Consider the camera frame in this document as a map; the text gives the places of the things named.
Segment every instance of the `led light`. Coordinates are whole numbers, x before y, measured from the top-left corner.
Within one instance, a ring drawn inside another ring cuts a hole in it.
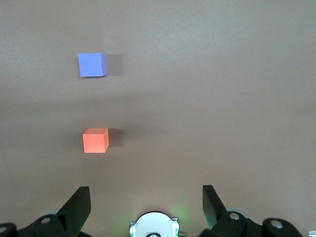
[[[179,234],[179,224],[178,223],[172,223],[172,227],[174,229],[174,237],[177,237]]]
[[[136,228],[135,228],[135,227],[133,227],[132,229],[129,230],[130,235],[131,235],[132,237],[135,237],[135,231],[136,231]]]

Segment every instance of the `orange cube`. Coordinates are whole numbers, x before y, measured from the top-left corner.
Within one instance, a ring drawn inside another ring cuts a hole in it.
[[[83,134],[85,153],[105,153],[109,146],[109,130],[107,128],[89,128]]]

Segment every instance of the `cube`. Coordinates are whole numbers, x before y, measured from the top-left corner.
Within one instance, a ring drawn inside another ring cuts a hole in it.
[[[89,128],[83,134],[85,153],[105,153],[109,146],[109,130],[107,128]]]
[[[81,77],[103,77],[108,74],[107,56],[103,53],[79,53]]]

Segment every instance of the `screw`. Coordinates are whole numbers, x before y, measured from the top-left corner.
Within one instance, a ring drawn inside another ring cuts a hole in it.
[[[271,225],[277,229],[282,229],[283,228],[283,225],[280,221],[277,221],[277,220],[272,220],[271,222]]]
[[[231,214],[229,214],[229,217],[235,221],[239,220],[240,217],[237,213],[232,212]]]
[[[0,233],[3,233],[3,232],[5,232],[6,231],[6,227],[5,226],[1,226],[0,227]]]
[[[50,222],[50,218],[49,218],[49,217],[46,217],[46,218],[42,219],[40,222],[41,222],[42,224],[46,224],[46,223]]]

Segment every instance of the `blue cube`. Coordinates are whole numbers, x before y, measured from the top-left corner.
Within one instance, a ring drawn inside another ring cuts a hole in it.
[[[79,53],[81,77],[103,77],[108,74],[107,56],[103,53]]]

